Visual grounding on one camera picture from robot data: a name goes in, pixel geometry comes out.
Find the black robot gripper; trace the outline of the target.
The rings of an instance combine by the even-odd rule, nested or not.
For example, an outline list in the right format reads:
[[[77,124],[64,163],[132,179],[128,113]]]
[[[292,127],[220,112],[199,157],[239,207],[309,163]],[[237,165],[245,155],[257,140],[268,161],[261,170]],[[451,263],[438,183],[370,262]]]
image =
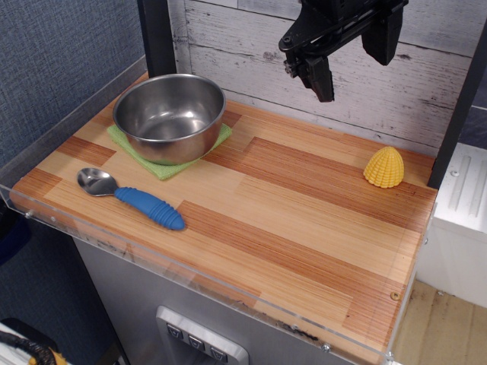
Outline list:
[[[302,1],[301,12],[279,49],[286,72],[299,75],[321,103],[334,101],[327,56],[361,37],[365,52],[381,65],[395,56],[407,1]]]

